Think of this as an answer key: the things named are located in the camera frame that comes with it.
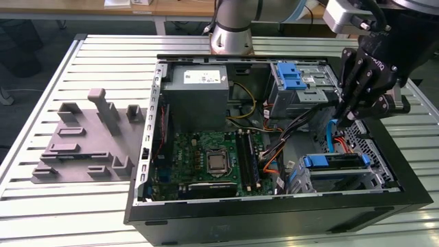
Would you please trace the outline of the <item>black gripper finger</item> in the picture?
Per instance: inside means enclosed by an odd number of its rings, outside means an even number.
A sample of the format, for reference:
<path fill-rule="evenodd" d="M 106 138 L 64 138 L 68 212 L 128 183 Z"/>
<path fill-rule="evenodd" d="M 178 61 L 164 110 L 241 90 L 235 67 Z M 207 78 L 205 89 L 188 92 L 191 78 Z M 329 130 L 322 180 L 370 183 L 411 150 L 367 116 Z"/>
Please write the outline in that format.
<path fill-rule="evenodd" d="M 335 110 L 337 126 L 347 128 L 354 121 L 370 115 L 377 98 L 371 96 L 378 81 L 373 59 L 362 49 L 345 48 L 338 87 L 341 88 L 339 103 Z"/>
<path fill-rule="evenodd" d="M 391 95 L 381 95 L 374 102 L 362 101 L 353 111 L 354 119 L 387 118 L 395 114 L 395 101 Z"/>

